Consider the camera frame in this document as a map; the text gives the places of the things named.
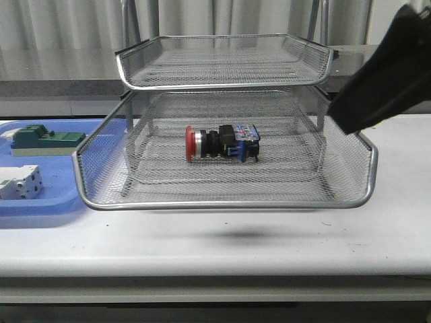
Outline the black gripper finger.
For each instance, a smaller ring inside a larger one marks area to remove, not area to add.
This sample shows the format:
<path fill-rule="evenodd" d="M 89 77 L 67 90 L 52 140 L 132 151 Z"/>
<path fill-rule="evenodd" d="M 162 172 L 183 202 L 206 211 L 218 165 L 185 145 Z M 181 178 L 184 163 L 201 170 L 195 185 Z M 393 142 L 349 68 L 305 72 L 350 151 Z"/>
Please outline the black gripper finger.
<path fill-rule="evenodd" d="M 328 114 L 355 133 L 430 99 L 430 7 L 402 6 L 370 59 L 341 88 Z"/>

